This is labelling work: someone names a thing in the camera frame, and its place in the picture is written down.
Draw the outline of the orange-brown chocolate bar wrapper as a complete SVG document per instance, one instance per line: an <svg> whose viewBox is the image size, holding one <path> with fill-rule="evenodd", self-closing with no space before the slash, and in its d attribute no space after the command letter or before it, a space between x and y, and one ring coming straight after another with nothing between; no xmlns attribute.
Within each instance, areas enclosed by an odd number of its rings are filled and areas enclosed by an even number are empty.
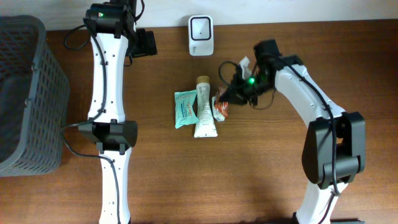
<svg viewBox="0 0 398 224"><path fill-rule="evenodd" d="M226 88L220 86L216 95L211 98L212 113L214 119L218 122L225 121L228 117L228 102L220 101L222 94L226 91Z"/></svg>

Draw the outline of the white tube with brown cap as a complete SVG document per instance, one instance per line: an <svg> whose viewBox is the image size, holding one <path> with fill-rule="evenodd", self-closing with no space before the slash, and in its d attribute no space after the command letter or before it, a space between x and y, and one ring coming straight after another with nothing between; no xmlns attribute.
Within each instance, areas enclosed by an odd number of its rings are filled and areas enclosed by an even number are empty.
<svg viewBox="0 0 398 224"><path fill-rule="evenodd" d="M197 110L199 122L195 126L195 138L215 138L218 136L210 107L210 78L199 76L197 83Z"/></svg>

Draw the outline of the teal snack packet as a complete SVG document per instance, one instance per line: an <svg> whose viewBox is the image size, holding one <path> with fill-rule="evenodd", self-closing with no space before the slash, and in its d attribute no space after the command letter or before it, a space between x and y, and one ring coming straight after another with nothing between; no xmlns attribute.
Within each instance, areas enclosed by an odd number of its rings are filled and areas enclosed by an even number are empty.
<svg viewBox="0 0 398 224"><path fill-rule="evenodd" d="M197 97L197 91L175 92L175 128L196 124L199 122L194 110L193 104Z"/></svg>

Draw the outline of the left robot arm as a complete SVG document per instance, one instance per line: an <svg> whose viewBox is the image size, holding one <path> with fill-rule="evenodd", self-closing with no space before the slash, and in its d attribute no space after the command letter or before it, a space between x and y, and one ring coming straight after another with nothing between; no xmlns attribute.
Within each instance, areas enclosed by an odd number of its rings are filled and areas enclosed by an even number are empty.
<svg viewBox="0 0 398 224"><path fill-rule="evenodd" d="M92 141L102 170L100 223L130 223L127 201L129 160L137 141L137 123L123 105L125 61L157 54L154 34L138 29L138 1L92 4L83 19L93 48L93 94L88 119L79 131Z"/></svg>

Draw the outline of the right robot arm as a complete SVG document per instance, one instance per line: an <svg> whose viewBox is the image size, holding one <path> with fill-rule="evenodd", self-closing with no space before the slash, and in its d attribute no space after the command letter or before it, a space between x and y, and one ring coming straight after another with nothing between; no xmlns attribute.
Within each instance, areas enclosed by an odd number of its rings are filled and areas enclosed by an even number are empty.
<svg viewBox="0 0 398 224"><path fill-rule="evenodd" d="M302 167L308 179L300 208L287 223L331 223L333 209L348 184L366 165L366 124L348 113L313 81L296 55L284 56L274 39L253 48L253 69L235 64L236 73L218 102L249 104L269 90L284 95L307 127Z"/></svg>

